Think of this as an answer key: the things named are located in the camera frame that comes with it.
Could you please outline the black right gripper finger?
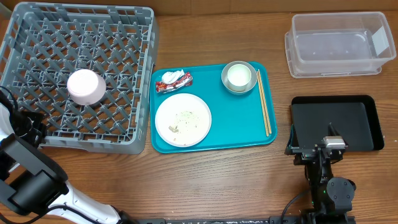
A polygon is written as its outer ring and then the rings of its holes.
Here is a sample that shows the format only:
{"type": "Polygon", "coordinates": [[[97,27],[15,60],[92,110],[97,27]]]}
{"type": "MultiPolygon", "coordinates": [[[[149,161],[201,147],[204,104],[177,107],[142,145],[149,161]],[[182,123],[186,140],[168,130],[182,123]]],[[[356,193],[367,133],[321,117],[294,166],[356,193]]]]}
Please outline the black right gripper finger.
{"type": "Polygon", "coordinates": [[[328,124],[328,136],[340,136],[339,132],[334,128],[332,123],[328,124]]]}
{"type": "Polygon", "coordinates": [[[290,148],[298,148],[298,147],[299,147],[299,142],[297,139],[295,126],[294,126],[294,124],[292,124],[291,129],[290,129],[289,141],[287,143],[287,148],[290,149],[290,148]]]}

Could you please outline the pink cup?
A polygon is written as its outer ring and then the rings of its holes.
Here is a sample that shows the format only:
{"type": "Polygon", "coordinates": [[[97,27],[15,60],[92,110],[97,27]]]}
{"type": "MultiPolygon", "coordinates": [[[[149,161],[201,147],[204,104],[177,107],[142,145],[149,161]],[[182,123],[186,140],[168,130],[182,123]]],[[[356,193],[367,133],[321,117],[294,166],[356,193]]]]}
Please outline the pink cup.
{"type": "Polygon", "coordinates": [[[97,73],[80,69],[69,76],[67,90],[70,98],[78,105],[93,105],[103,99],[106,83],[97,73]]]}

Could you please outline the grey plastic dishwasher rack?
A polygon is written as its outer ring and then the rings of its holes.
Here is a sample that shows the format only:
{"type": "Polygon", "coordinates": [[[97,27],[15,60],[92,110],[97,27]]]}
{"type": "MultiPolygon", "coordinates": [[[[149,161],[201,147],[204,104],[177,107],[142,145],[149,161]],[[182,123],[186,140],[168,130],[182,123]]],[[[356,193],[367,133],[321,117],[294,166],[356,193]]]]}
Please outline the grey plastic dishwasher rack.
{"type": "Polygon", "coordinates": [[[149,7],[21,2],[1,44],[1,85],[21,110],[43,114],[44,146],[139,154],[158,46],[149,7]],[[94,106],[68,94],[67,80],[79,69],[105,80],[94,106]]]}

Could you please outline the white cup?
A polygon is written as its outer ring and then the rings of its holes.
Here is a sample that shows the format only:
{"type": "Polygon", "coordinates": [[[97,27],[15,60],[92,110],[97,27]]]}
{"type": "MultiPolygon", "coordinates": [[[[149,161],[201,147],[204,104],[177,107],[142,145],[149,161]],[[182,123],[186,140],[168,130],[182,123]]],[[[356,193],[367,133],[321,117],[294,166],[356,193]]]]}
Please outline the white cup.
{"type": "Polygon", "coordinates": [[[236,64],[227,72],[228,88],[236,92],[245,91],[251,81],[251,71],[243,64],[236,64]]]}

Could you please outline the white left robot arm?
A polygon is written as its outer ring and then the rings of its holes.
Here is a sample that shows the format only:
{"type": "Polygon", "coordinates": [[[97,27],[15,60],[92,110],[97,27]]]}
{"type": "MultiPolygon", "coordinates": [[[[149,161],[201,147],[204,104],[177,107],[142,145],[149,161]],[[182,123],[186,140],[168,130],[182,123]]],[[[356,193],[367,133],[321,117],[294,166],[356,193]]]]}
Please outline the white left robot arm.
{"type": "Polygon", "coordinates": [[[1,88],[1,203],[33,222],[55,215],[74,223],[135,223],[126,212],[99,203],[74,188],[66,172],[39,151],[44,115],[20,111],[17,100],[1,88]]]}

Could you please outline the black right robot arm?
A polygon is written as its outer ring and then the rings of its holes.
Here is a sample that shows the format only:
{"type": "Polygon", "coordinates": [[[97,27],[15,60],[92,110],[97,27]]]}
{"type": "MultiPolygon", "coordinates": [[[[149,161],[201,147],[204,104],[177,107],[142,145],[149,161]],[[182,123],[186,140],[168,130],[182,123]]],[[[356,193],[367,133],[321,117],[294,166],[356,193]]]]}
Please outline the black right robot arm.
{"type": "Polygon", "coordinates": [[[328,125],[328,135],[312,147],[299,146],[298,134],[291,126],[285,148],[286,155],[294,155],[294,165],[305,166],[312,198],[312,209],[304,210],[291,223],[353,224],[355,217],[347,215],[352,210],[356,185],[352,180],[335,177],[331,165],[343,159],[348,147],[335,128],[328,125]]]}

